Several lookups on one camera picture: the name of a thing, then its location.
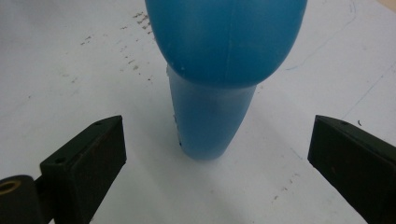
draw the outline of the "table surface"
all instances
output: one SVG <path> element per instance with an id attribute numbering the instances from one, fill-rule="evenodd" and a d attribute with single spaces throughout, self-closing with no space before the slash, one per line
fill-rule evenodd
<path id="1" fill-rule="evenodd" d="M 0 179 L 91 123 L 123 116 L 128 161 L 92 223 L 365 223 L 307 153 L 316 114 L 396 145 L 396 13 L 308 1 L 226 153 L 179 148 L 166 63 L 143 0 L 0 0 Z"/>

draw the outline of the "black plastic part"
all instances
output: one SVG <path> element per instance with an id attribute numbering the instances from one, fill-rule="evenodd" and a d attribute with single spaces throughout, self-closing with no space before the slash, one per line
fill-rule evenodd
<path id="1" fill-rule="evenodd" d="M 46 223 L 35 193 L 35 181 L 29 175 L 15 175 L 0 181 L 0 223 Z"/>
<path id="2" fill-rule="evenodd" d="M 126 162 L 122 117 L 95 122 L 41 162 L 57 224 L 87 224 Z"/>
<path id="3" fill-rule="evenodd" d="M 396 147 L 316 116 L 308 159 L 368 223 L 396 223 Z"/>
<path id="4" fill-rule="evenodd" d="M 46 182 L 43 176 L 40 176 L 35 181 L 35 188 L 37 190 L 44 223 L 49 223 L 53 219 L 55 212 L 55 201 L 53 197 L 55 189 L 50 187 L 50 184 Z"/>

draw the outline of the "blue rounded top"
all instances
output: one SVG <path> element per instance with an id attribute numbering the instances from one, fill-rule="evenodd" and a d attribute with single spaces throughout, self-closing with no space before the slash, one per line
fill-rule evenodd
<path id="1" fill-rule="evenodd" d="M 146 0 L 160 50 L 183 78 L 241 88 L 271 76 L 298 34 L 306 0 Z"/>

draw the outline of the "blue cylinder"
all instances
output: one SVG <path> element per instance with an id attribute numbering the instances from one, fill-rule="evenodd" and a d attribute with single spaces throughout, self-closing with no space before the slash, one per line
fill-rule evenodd
<path id="1" fill-rule="evenodd" d="M 282 64 L 306 0 L 146 0 L 183 150 L 210 160 L 229 145 L 258 83 Z"/>

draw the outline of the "blue object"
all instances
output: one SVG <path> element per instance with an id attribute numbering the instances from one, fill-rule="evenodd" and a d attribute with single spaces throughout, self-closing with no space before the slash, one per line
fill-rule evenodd
<path id="1" fill-rule="evenodd" d="M 183 150 L 220 156 L 256 85 L 282 64 L 306 0 L 146 0 L 168 75 Z"/>

